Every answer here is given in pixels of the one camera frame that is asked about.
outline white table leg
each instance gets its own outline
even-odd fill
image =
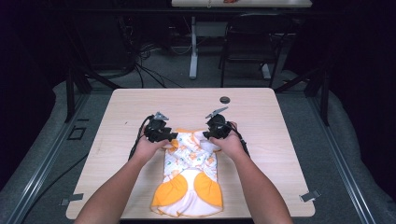
[[[197,36],[195,32],[195,17],[191,18],[191,64],[190,64],[190,79],[197,78],[197,66],[198,66],[198,49],[197,49]]]

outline forearm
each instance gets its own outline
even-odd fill
[[[292,223],[288,207],[270,179],[245,154],[234,159],[255,223]]]
[[[125,163],[86,202],[76,223],[118,223],[142,166],[137,158]]]

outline cable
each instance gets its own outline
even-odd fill
[[[81,161],[83,161],[85,158],[88,157],[88,154],[85,154],[81,159],[79,159],[76,163],[74,163],[72,166],[70,166],[66,171],[61,173],[56,179],[54,179],[41,193],[40,195],[35,199],[35,201],[32,203],[30,208],[27,210],[26,214],[23,216],[23,220],[21,223],[25,221],[29,213],[32,211],[32,209],[35,207],[35,205],[40,201],[40,199],[44,196],[44,194],[59,180],[61,179],[64,175],[66,175],[69,171],[71,171],[73,168],[75,168]]]
[[[132,158],[132,156],[134,155],[134,152],[136,151],[136,146],[137,143],[139,142],[140,138],[142,138],[143,136],[145,136],[146,134],[143,133],[142,135],[140,135],[142,133],[143,127],[145,126],[145,123],[149,120],[154,118],[154,115],[150,115],[148,117],[145,118],[145,120],[143,120],[142,125],[140,125],[139,128],[139,132],[137,133],[137,137],[136,140],[134,141],[134,146],[131,148],[131,152],[129,153],[129,158],[128,160],[130,160]]]
[[[162,75],[160,75],[158,72],[155,72],[145,66],[143,66],[143,61],[148,59],[150,56],[150,52],[155,50],[155,45],[154,44],[146,44],[142,47],[142,49],[140,50],[140,53],[137,57],[137,62],[134,65],[134,68],[136,70],[136,72],[138,73],[138,75],[140,76],[140,81],[142,82],[141,88],[144,88],[144,81],[143,81],[143,76],[142,76],[142,71],[146,72],[149,76],[151,76],[157,83],[159,83],[163,88],[167,88],[165,86],[165,79],[177,86],[179,86],[180,88],[183,88],[182,86],[178,85],[176,82],[172,81],[171,79],[164,77]]]
[[[187,29],[189,29],[190,34],[191,34],[191,29],[190,29],[189,23],[188,23],[187,20],[186,20],[186,17],[183,17],[183,20],[184,20],[184,23],[185,23],[186,26],[187,26]]]
[[[224,126],[230,128],[231,130],[233,130],[238,135],[238,137],[241,141],[241,144],[242,144],[242,148],[247,153],[247,155],[250,157],[250,154],[248,153],[247,142],[245,142],[244,138],[242,137],[242,134],[236,130],[236,127],[233,123],[231,123],[231,122],[228,122],[228,123],[230,123],[231,125],[227,125],[227,124],[220,123],[220,122],[215,122],[215,124],[224,125]]]
[[[200,44],[202,44],[204,41],[206,41],[208,39],[208,37],[205,37],[203,40],[201,40],[200,42],[198,42],[197,43],[197,46],[198,45],[200,45]],[[184,52],[177,52],[175,49],[176,48],[188,48],[186,51],[184,51]],[[192,44],[190,44],[188,47],[172,47],[171,46],[171,50],[175,53],[175,54],[178,54],[178,55],[182,55],[182,54],[185,54],[185,53],[187,53],[187,52],[189,52],[190,51],[190,49],[192,48]]]
[[[112,78],[117,78],[117,77],[125,77],[126,75],[130,74],[133,71],[134,71],[134,65],[131,65],[131,66],[124,68],[121,72],[116,73],[116,74],[111,74],[111,75],[100,74],[100,75],[101,75],[101,77],[105,77],[107,79],[112,79]]]

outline table top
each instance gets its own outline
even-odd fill
[[[172,0],[172,7],[311,7],[311,0],[238,0],[224,3],[223,0]]]
[[[231,102],[222,104],[219,101],[222,96],[229,97]],[[291,216],[313,216],[313,203],[300,199],[308,188],[276,96],[266,88],[114,91],[74,192],[83,193],[84,197],[70,202],[66,216],[75,219],[93,193],[127,162],[138,129],[147,116],[160,111],[169,118],[166,126],[172,130],[207,130],[205,117],[224,106],[229,108],[221,115],[237,122],[251,159],[278,188]],[[250,217],[233,162],[222,152],[217,155],[224,210],[208,218]],[[174,218],[149,209],[155,189],[163,181],[163,158],[164,151],[160,149],[143,167],[121,218]]]

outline cloth with orange print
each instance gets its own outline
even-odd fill
[[[151,210],[171,217],[206,217],[223,209],[216,152],[203,131],[177,129],[165,150],[163,182],[156,189]]]

